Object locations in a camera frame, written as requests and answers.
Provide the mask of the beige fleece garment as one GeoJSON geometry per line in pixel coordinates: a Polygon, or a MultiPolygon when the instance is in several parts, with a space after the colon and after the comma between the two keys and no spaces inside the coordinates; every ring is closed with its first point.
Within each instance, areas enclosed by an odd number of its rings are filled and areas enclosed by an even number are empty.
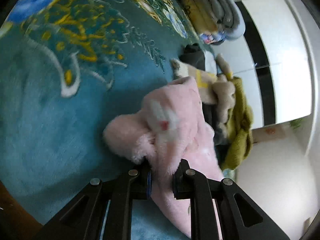
{"type": "Polygon", "coordinates": [[[227,80],[223,74],[215,75],[177,59],[172,59],[170,62],[177,78],[187,76],[195,78],[201,101],[207,105],[215,106],[212,124],[226,136],[229,111],[235,106],[235,86],[233,83],[227,80]]]}

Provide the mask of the orange wooden bed frame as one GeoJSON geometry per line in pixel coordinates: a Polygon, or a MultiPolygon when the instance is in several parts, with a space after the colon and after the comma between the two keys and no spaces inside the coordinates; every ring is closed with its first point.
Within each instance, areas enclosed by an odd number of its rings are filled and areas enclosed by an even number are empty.
{"type": "Polygon", "coordinates": [[[42,227],[1,183],[1,239],[32,239],[42,227]]]}

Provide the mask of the green potted plant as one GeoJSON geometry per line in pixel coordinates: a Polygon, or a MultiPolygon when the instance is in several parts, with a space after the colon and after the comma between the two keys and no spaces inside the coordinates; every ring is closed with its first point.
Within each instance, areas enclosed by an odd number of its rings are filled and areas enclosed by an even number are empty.
{"type": "Polygon", "coordinates": [[[291,120],[289,123],[290,123],[290,127],[293,129],[293,130],[297,130],[301,127],[301,125],[303,124],[303,121],[304,119],[303,118],[298,118],[298,119],[295,119],[295,120],[291,120]]]}

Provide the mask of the yellow folded blanket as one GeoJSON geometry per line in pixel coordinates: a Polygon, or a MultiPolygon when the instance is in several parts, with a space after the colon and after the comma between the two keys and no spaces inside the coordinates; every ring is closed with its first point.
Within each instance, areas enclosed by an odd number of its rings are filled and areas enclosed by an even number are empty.
{"type": "Polygon", "coordinates": [[[210,17],[201,0],[181,0],[181,3],[198,35],[219,32],[217,24],[210,17]]]}

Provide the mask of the pink fleece garment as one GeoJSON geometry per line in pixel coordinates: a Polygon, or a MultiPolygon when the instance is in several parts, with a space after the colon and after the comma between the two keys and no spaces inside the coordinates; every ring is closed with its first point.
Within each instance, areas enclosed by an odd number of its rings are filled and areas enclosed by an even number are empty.
{"type": "Polygon", "coordinates": [[[190,202],[176,200],[171,185],[181,159],[208,179],[224,178],[214,150],[214,130],[204,120],[195,79],[180,78],[153,90],[144,97],[141,110],[114,118],[103,135],[116,155],[135,164],[148,160],[153,176],[152,200],[190,237],[190,202]]]}

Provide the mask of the dark grey garment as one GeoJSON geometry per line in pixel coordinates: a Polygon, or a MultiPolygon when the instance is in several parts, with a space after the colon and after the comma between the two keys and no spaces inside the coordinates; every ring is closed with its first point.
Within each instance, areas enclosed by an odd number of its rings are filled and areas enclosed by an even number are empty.
{"type": "Polygon", "coordinates": [[[198,43],[186,45],[180,61],[192,65],[193,67],[210,73],[217,73],[217,65],[212,52],[203,50],[198,43]]]}

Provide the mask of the white black sliding wardrobe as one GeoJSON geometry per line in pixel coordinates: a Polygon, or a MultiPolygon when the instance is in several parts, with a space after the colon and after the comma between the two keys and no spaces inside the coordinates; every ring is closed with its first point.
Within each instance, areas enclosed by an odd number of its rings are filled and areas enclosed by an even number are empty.
{"type": "Polygon", "coordinates": [[[308,116],[313,111],[310,51],[288,0],[240,0],[242,37],[216,46],[242,79],[253,129],[308,116]]]}

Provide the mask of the green floral bed blanket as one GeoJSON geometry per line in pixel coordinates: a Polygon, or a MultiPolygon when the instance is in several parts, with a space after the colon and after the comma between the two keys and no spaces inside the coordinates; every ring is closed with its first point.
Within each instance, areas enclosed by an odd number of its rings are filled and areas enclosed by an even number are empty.
{"type": "Polygon", "coordinates": [[[177,0],[19,0],[1,28],[1,183],[43,226],[129,162],[103,140],[200,39],[177,0]]]}

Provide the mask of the olive green knitted sweater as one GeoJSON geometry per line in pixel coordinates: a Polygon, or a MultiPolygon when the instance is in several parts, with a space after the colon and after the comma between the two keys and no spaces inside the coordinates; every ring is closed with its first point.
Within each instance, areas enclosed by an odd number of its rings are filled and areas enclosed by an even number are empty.
{"type": "Polygon", "coordinates": [[[235,105],[229,110],[226,123],[229,148],[220,165],[221,170],[236,169],[249,156],[253,147],[253,112],[247,102],[242,79],[235,76],[231,82],[235,87],[235,105]]]}

